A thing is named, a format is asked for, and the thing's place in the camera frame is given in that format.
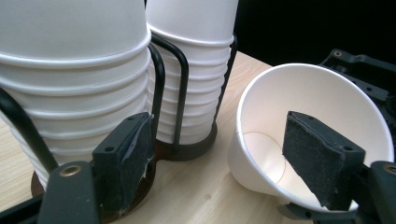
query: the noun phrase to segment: brass screw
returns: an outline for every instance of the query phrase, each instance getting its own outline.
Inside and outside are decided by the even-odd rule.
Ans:
[[[62,169],[62,171],[59,173],[59,175],[63,176],[63,177],[68,177],[71,175],[75,175],[80,171],[81,171],[80,165],[71,165],[71,166],[64,167]]]
[[[396,166],[390,165],[390,164],[386,164],[386,165],[384,165],[384,169],[385,169],[388,173],[391,173],[391,174],[393,174],[393,175],[396,175]]]
[[[343,53],[340,52],[340,51],[335,51],[335,52],[334,52],[334,55],[335,55],[336,57],[341,57],[341,56],[343,55]]]

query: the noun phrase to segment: paper cup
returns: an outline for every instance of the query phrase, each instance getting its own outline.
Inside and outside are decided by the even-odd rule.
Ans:
[[[78,91],[62,91],[59,93],[38,92],[37,94],[14,91],[5,88],[27,112],[45,111],[53,113],[67,113],[89,111],[113,105],[118,101],[124,101],[135,95],[135,91],[142,89],[149,83],[147,71],[140,74],[131,74],[128,82],[115,81],[101,86],[90,85]]]
[[[75,60],[135,49],[147,36],[144,2],[6,1],[0,52],[12,57]]]
[[[227,42],[222,45],[208,45],[201,43],[188,43],[183,40],[172,40],[161,35],[161,38],[177,46],[186,56],[189,63],[193,64],[221,64],[227,62],[231,56],[230,45],[233,43]],[[166,49],[162,49],[154,45],[162,56],[174,57],[174,55]]]
[[[90,150],[93,151],[99,144],[110,134],[111,130],[114,130],[117,126],[112,127],[110,130],[103,130],[102,133],[92,133],[80,138],[65,138],[65,139],[51,139],[44,138],[44,142],[51,151],[70,151],[70,150]],[[18,140],[19,143],[23,143],[27,146],[27,143],[20,136],[19,132],[14,128],[10,127],[12,134]]]
[[[151,108],[152,105],[148,104],[148,111],[150,111]],[[216,113],[216,107],[212,106],[209,107],[208,109],[209,110],[195,111],[194,114],[183,113],[182,124],[191,126],[191,125],[207,122],[210,119],[213,121],[213,118]],[[175,125],[176,117],[177,117],[176,112],[167,111],[163,109],[161,110],[160,119],[166,124]]]
[[[192,125],[181,125],[181,132],[183,135],[195,135],[202,133],[204,130],[207,129],[208,126],[212,125],[213,119],[205,121],[203,123],[197,123]],[[158,130],[162,133],[169,134],[171,136],[175,133],[175,125],[173,123],[166,123],[160,121],[158,123]]]
[[[161,55],[167,77],[180,77],[181,68],[175,56]],[[189,62],[189,79],[213,79],[224,77],[227,72],[227,60],[220,63],[191,63]],[[154,65],[149,66],[150,75],[155,77]]]
[[[148,1],[151,29],[191,41],[224,42],[233,36],[237,0]]]
[[[35,167],[35,173],[37,174],[38,180],[42,184],[42,186],[45,188],[47,186],[48,180],[49,180],[49,174],[47,171],[44,169],[44,167],[41,165],[41,162],[38,160],[38,158],[35,156],[33,153],[32,149],[30,149],[27,145],[21,144],[21,148],[23,152],[27,155],[29,158],[30,163],[33,164]],[[79,154],[74,154],[74,155],[56,155],[53,154],[54,159],[60,164],[65,164],[71,161],[91,161],[92,160],[92,152],[90,153],[79,153]]]
[[[389,128],[358,87],[331,70],[283,64],[254,78],[242,94],[229,152],[235,179],[248,189],[329,212],[282,156],[288,112],[315,117],[366,150],[364,163],[393,161]],[[350,209],[356,209],[353,203]]]
[[[148,107],[152,108],[152,93],[148,95]],[[186,102],[184,104],[184,114],[191,116],[201,116],[202,111],[210,111],[213,108],[216,108],[219,103],[218,99],[212,99],[207,102]],[[163,99],[163,103],[161,106],[161,111],[165,111],[168,113],[176,113],[177,112],[177,101]]]
[[[150,67],[149,73],[150,73],[150,82],[154,83],[155,82],[155,76],[152,75],[154,73],[153,67]],[[211,86],[218,86],[219,84],[224,83],[224,72],[220,72],[219,74],[213,75],[213,77],[192,77],[189,76],[189,81],[187,88],[188,90],[191,91],[199,91],[199,90],[204,90],[207,87]],[[173,74],[171,72],[166,72],[166,77],[165,77],[165,86],[171,87],[171,88],[179,88],[180,87],[180,74]]]
[[[214,85],[209,86],[209,83],[207,83],[207,86],[205,88],[202,88],[200,90],[197,89],[191,89],[187,87],[187,92],[186,92],[186,101],[188,102],[205,102],[210,99],[215,99],[219,98],[219,95],[221,93],[221,86],[223,85],[223,82],[214,82]],[[155,83],[154,80],[151,79],[148,82],[148,90],[151,92],[154,92],[155,90]],[[169,100],[178,100],[179,96],[179,88],[178,87],[169,87],[169,86],[164,86],[163,89],[163,98],[169,99]]]
[[[123,119],[145,111],[148,96],[141,91],[135,98],[123,107],[115,105],[112,108],[103,107],[87,113],[74,113],[67,115],[51,114],[50,116],[31,116],[33,124],[43,137],[64,139],[86,136],[87,133],[114,127]]]
[[[125,83],[134,74],[139,75],[147,69],[151,61],[148,44],[149,39],[139,47],[136,55],[121,54],[86,61],[42,60],[40,64],[31,64],[26,60],[1,61],[0,57],[0,83],[15,91],[45,95],[98,90],[109,82]]]
[[[179,143],[181,145],[191,145],[194,143],[199,143],[209,136],[211,130],[212,130],[212,125],[210,124],[207,125],[204,130],[201,130],[200,132],[197,133],[185,134],[181,132]],[[157,139],[162,142],[171,144],[174,141],[174,134],[173,132],[165,133],[159,129],[157,132]]]

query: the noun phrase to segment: wooden table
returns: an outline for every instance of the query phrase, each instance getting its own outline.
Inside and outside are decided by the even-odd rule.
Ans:
[[[242,187],[227,154],[236,107],[250,80],[271,66],[238,52],[217,119],[214,146],[192,161],[159,161],[152,189],[130,215],[115,223],[312,223],[283,217],[282,200]],[[33,166],[0,120],[0,211],[31,198]]]

